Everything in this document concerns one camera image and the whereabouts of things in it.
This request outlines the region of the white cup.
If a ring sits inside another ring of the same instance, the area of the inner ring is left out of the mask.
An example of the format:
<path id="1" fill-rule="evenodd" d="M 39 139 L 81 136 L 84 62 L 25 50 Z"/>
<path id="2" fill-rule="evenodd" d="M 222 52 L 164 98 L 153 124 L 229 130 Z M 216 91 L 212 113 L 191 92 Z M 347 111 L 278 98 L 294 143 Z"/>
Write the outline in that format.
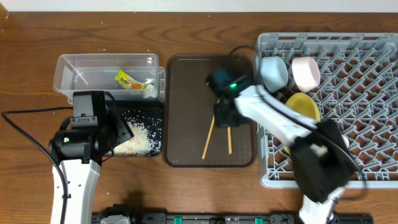
<path id="1" fill-rule="evenodd" d="M 345 136 L 345 135 L 341 135 L 341 137 L 343 138 L 343 141 L 344 141 L 344 143 L 345 143 L 345 146 L 347 147 L 347 148 L 349 148 L 349 140 L 348 140 L 348 138 Z"/>

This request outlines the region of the yellow plate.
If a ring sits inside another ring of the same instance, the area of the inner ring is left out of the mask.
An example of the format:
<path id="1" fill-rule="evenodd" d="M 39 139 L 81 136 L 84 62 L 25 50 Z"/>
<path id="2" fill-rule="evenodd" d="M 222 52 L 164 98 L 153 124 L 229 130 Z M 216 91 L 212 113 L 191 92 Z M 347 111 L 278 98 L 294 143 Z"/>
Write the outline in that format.
<path id="1" fill-rule="evenodd" d="M 317 104 L 311 97 L 304 93 L 292 95 L 285 105 L 301 115 L 321 121 L 321 114 Z"/>

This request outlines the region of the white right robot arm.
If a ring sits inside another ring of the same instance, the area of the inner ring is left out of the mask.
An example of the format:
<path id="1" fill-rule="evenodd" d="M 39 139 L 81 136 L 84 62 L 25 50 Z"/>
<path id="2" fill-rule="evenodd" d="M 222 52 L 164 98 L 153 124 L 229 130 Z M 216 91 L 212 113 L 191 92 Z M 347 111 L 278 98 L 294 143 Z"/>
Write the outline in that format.
<path id="1" fill-rule="evenodd" d="M 290 149 L 294 179 L 302 191 L 303 223 L 329 223 L 351 176 L 359 170 L 337 124 L 301 115 L 274 98 L 237 68 L 220 66 L 206 78 L 218 97 L 220 128 L 256 122 Z"/>

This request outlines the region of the white tissue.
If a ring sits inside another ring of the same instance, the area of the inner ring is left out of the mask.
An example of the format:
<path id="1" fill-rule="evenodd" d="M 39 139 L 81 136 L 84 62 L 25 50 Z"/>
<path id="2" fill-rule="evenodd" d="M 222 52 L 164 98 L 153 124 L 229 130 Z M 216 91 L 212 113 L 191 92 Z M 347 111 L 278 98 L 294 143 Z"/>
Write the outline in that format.
<path id="1" fill-rule="evenodd" d="M 157 89 L 154 85 L 147 84 L 143 89 L 143 98 L 155 98 L 157 97 Z"/>

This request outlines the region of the light blue bowl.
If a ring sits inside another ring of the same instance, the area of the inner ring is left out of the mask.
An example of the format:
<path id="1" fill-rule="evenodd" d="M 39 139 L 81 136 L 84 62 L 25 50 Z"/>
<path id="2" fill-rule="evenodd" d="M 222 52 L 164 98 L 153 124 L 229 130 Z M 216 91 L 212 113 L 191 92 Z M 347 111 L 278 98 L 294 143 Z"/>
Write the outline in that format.
<path id="1" fill-rule="evenodd" d="M 265 87 L 274 93 L 285 87 L 288 82 L 288 71 L 284 61 L 278 57 L 261 59 L 260 74 Z"/>

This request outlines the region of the green snack wrapper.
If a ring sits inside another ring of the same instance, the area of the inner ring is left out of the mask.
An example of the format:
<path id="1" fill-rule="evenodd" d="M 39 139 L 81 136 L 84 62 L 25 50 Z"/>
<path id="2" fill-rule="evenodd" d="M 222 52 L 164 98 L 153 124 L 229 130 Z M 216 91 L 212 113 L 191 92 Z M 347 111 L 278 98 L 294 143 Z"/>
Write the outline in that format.
<path id="1" fill-rule="evenodd" d="M 114 78 L 124 89 L 146 89 L 148 84 L 141 83 L 132 77 L 130 77 L 126 72 L 123 70 L 118 70 L 117 75 Z"/>

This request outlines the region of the white rice bowl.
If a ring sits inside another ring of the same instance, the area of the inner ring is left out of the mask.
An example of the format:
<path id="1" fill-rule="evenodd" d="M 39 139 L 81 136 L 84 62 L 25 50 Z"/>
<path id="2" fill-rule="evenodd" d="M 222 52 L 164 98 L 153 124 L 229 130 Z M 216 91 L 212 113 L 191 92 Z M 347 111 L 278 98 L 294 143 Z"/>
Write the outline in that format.
<path id="1" fill-rule="evenodd" d="M 292 61 L 292 74 L 299 90 L 306 93 L 320 84 L 320 71 L 311 57 L 298 57 Z"/>

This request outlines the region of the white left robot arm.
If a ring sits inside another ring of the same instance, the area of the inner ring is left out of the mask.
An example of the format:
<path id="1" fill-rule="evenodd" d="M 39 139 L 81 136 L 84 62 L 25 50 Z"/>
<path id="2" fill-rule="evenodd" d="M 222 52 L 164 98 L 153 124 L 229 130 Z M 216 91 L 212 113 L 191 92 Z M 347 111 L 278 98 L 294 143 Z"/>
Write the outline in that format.
<path id="1" fill-rule="evenodd" d="M 132 137 L 117 111 L 63 121 L 49 144 L 55 158 L 51 223 L 91 223 L 103 156 Z"/>

